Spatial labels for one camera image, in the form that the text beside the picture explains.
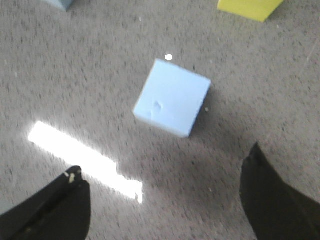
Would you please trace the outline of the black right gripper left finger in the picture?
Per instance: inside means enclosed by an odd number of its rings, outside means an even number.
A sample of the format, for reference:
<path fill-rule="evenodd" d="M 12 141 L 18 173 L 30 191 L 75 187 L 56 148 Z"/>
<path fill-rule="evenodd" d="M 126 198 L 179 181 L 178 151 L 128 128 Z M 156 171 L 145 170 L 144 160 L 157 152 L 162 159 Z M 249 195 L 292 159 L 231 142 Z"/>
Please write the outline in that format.
<path fill-rule="evenodd" d="M 85 240 L 91 225 L 91 187 L 72 166 L 42 190 L 0 216 L 2 240 Z"/>

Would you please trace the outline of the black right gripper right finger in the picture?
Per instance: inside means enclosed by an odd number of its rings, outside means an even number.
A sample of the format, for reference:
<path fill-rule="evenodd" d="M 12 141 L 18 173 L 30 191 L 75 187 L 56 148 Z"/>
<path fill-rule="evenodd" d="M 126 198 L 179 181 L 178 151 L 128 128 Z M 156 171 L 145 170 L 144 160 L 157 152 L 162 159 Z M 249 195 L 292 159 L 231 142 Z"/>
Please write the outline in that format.
<path fill-rule="evenodd" d="M 258 143 L 243 160 L 239 195 L 257 239 L 320 238 L 320 204 L 285 183 Z"/>

